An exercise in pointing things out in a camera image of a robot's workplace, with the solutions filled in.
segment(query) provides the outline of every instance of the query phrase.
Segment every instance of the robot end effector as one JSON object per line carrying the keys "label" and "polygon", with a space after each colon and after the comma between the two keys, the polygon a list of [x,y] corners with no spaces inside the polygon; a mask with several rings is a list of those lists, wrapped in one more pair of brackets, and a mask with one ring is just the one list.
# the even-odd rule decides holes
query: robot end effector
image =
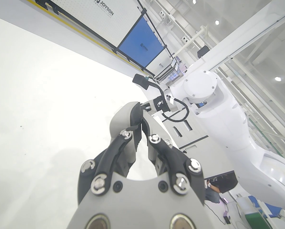
{"label": "robot end effector", "polygon": [[[67,229],[212,228],[203,209],[199,162],[172,146],[145,107],[130,102],[112,118],[109,147],[81,167],[78,208]],[[136,160],[141,130],[158,176],[133,181],[126,177]]]}

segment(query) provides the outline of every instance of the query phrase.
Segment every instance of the white floor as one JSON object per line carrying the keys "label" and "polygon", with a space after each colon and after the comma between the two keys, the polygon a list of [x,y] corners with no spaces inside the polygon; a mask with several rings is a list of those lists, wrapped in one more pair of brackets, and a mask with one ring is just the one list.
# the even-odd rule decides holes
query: white floor
{"label": "white floor", "polygon": [[[0,228],[66,228],[81,164],[109,145],[120,107],[147,100],[131,81],[0,19]],[[129,177],[156,176],[138,148]]]}

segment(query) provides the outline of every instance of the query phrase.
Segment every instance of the display board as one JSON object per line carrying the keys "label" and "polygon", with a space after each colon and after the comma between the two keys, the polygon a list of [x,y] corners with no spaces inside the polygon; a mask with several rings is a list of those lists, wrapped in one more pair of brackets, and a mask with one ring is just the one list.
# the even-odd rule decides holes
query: display board
{"label": "display board", "polygon": [[163,50],[163,46],[146,20],[142,17],[121,44],[119,50],[135,60],[142,67],[147,67]]}
{"label": "display board", "polygon": [[171,64],[167,49],[164,49],[146,68],[155,75],[159,75]]}
{"label": "display board", "polygon": [[141,15],[133,0],[51,0],[118,46]]}

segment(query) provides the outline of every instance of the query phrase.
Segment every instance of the metal screw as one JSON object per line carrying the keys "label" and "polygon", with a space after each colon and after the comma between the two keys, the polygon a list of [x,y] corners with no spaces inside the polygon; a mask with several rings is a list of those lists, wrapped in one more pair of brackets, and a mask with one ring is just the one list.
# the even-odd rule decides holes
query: metal screw
{"label": "metal screw", "polygon": [[121,134],[122,134],[122,136],[125,137],[126,140],[130,139],[131,136],[132,136],[132,134],[129,131],[126,131],[126,130],[121,131]]}
{"label": "metal screw", "polygon": [[188,190],[190,189],[190,183],[188,178],[182,173],[176,173],[175,184],[173,185],[173,189],[181,195],[186,195]]}
{"label": "metal screw", "polygon": [[182,191],[186,189],[186,180],[183,177],[178,177],[176,179],[176,184]]}
{"label": "metal screw", "polygon": [[168,139],[165,140],[165,143],[166,143],[167,145],[171,145],[171,144],[172,144],[172,143],[170,142],[170,140],[168,140]]}
{"label": "metal screw", "polygon": [[194,173],[200,173],[202,170],[202,167],[198,160],[191,158],[191,165],[188,166],[189,170],[191,170]]}
{"label": "metal screw", "polygon": [[95,161],[90,159],[90,160],[87,160],[85,161],[82,166],[81,166],[81,172],[84,173],[86,170],[88,169],[94,169],[95,168]]}
{"label": "metal screw", "polygon": [[154,134],[152,136],[149,136],[149,141],[153,144],[157,144],[161,141],[161,138],[158,134]]}
{"label": "metal screw", "polygon": [[169,148],[173,147],[172,142],[170,140],[166,139],[165,143],[169,146]]}
{"label": "metal screw", "polygon": [[104,186],[104,184],[105,184],[105,181],[102,178],[96,179],[96,181],[95,181],[95,189],[96,190],[101,189]]}
{"label": "metal screw", "polygon": [[91,192],[95,195],[100,195],[105,192],[105,179],[107,178],[106,174],[97,175],[90,184]]}

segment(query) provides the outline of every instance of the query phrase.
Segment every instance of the black frame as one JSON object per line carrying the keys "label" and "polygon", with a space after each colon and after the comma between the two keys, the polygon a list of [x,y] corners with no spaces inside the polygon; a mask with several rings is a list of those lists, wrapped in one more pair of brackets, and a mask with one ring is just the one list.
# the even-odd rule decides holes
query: black frame
{"label": "black frame", "polygon": [[[97,34],[95,31],[93,31],[91,28],[89,28],[88,26],[86,26],[85,24],[83,24],[82,22],[80,22],[79,20],[77,20],[75,17],[73,17],[72,15],[70,15],[68,12],[66,12],[65,10],[63,10],[61,7],[59,7],[58,5],[56,5],[54,2],[52,2],[51,0],[35,0],[35,2],[42,6],[45,9],[48,9],[46,6],[46,3],[49,4],[53,11],[58,14],[58,12],[64,14],[66,17],[68,17],[70,20],[74,21],[75,23],[77,23],[80,27],[84,28],[86,31],[88,31],[89,33],[91,33],[92,35],[94,35],[95,37],[97,37],[98,39],[100,39],[101,41],[103,41],[104,43],[106,43],[108,46],[110,46],[112,48],[112,51],[114,53],[119,52],[120,54],[122,54],[124,57],[127,58],[128,61],[133,62],[134,64],[136,64],[142,71],[146,71],[149,74],[151,74],[153,77],[155,77],[155,74],[153,74],[152,72],[150,72],[148,69],[146,69],[146,67],[164,50],[167,49],[167,51],[170,54],[170,57],[173,58],[171,52],[169,51],[169,49],[167,48],[167,45],[164,43],[162,37],[160,36],[159,32],[157,31],[157,29],[155,28],[153,22],[151,21],[149,15],[147,14],[147,10],[142,6],[142,4],[140,3],[139,0],[137,0],[137,2],[139,3],[140,7],[142,8],[141,11],[141,16],[138,18],[138,20],[135,22],[135,24],[132,26],[132,28],[129,30],[129,32],[126,34],[126,36],[124,37],[124,39],[121,41],[121,43],[116,47],[113,44],[111,44],[109,41],[107,41],[105,38],[101,37],[99,34]],[[125,38],[131,33],[131,31],[133,30],[133,28],[137,25],[138,21],[144,16],[146,15],[147,18],[150,20],[153,28],[155,29],[156,33],[158,34],[158,36],[160,37],[164,47],[163,49],[151,60],[151,62],[149,62],[147,64],[147,66],[143,67],[142,65],[140,65],[138,62],[136,62],[134,59],[132,59],[130,56],[128,56],[127,54],[125,54],[124,52],[122,52],[121,50],[119,50],[119,47],[121,46],[121,44],[124,42]]]}

